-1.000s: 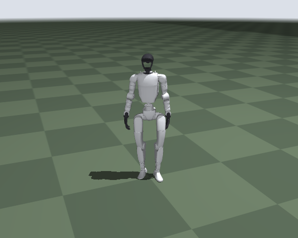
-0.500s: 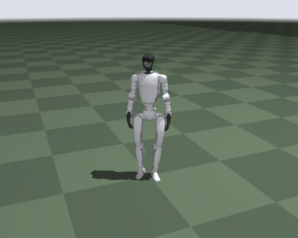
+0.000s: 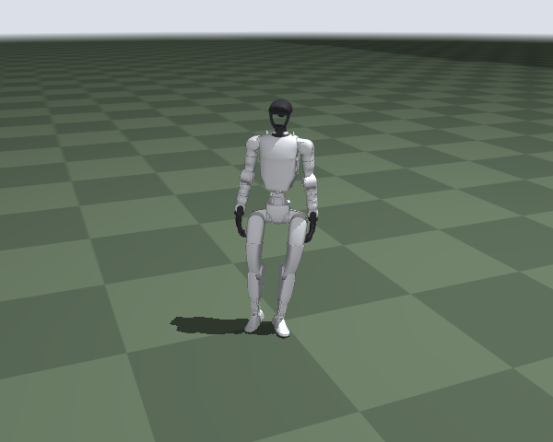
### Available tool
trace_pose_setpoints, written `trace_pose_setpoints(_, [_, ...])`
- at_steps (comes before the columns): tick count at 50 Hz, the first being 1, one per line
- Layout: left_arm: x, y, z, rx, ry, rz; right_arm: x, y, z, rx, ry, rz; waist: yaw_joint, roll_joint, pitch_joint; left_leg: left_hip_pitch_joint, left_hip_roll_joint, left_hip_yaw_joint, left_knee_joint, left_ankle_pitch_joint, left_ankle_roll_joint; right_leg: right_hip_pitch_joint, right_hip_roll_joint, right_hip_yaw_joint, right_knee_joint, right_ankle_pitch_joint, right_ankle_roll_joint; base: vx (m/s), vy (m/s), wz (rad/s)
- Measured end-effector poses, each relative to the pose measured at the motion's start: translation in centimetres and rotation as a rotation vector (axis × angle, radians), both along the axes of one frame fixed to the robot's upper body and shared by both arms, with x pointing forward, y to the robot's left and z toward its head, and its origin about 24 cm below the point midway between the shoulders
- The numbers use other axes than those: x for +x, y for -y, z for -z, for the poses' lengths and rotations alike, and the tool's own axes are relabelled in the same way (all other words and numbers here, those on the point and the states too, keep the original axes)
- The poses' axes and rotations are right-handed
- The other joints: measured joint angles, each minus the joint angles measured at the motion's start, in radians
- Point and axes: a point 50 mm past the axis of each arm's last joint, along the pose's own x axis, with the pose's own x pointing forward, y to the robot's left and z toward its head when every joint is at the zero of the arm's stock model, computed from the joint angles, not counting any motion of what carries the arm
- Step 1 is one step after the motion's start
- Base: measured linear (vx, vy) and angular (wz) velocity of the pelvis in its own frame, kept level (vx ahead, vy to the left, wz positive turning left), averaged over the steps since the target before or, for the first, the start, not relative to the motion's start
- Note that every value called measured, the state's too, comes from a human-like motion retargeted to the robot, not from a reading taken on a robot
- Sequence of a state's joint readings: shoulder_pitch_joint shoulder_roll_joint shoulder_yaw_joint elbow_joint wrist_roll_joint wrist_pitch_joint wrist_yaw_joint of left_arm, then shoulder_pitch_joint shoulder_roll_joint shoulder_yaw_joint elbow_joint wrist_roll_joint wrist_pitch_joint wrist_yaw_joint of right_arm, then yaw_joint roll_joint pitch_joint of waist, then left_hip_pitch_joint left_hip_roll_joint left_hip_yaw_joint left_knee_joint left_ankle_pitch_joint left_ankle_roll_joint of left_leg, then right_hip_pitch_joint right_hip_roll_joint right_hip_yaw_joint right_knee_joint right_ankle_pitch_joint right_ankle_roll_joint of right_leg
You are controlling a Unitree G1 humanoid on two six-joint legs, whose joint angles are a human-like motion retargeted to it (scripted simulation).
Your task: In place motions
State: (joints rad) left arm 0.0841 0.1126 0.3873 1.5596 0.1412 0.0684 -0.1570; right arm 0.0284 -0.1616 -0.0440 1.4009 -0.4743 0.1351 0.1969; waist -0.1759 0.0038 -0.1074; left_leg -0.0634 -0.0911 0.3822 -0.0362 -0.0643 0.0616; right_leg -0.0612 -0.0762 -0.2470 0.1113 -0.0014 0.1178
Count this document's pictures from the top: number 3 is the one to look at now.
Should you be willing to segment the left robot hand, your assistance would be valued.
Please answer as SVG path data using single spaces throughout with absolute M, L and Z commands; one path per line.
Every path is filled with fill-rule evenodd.
M 307 238 L 305 238 L 304 243 L 308 243 L 312 240 L 312 234 L 315 231 L 316 221 L 318 220 L 318 217 L 316 218 L 316 213 L 311 212 L 310 217 L 308 217 L 308 220 L 311 221 L 310 230 L 309 230 L 309 233 L 306 235 Z

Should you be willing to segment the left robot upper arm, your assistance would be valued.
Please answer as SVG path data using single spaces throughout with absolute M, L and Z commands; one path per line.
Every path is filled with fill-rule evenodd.
M 302 167 L 304 171 L 304 177 L 301 178 L 304 188 L 315 187 L 314 172 L 314 145 L 313 142 L 308 139 L 297 139 L 298 150 L 303 155 L 301 157 Z

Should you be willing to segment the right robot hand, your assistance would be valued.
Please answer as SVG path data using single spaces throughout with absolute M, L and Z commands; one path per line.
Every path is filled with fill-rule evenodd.
M 236 226 L 238 228 L 238 232 L 240 236 L 242 236 L 243 238 L 246 238 L 246 233 L 244 233 L 245 230 L 243 230 L 241 227 L 241 216 L 244 215 L 243 207 L 241 205 L 238 206 L 237 212 L 235 211 L 234 214 L 236 215 Z

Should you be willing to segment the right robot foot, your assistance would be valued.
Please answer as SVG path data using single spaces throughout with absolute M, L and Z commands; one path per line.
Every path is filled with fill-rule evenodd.
M 260 310 L 260 315 L 258 317 L 256 317 L 256 311 L 255 311 L 255 315 L 251 316 L 247 325 L 245 326 L 245 330 L 247 332 L 253 332 L 255 331 L 259 326 L 260 326 L 260 323 L 261 321 L 263 320 L 264 318 L 264 313 L 262 310 Z

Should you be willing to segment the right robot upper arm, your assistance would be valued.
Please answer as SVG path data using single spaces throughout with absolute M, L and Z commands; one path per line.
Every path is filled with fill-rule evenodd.
M 246 153 L 244 160 L 245 169 L 241 174 L 241 180 L 243 181 L 251 183 L 255 180 L 256 174 L 254 172 L 254 168 L 258 157 L 257 149 L 259 149 L 259 142 L 261 137 L 261 135 L 253 136 L 246 143 Z

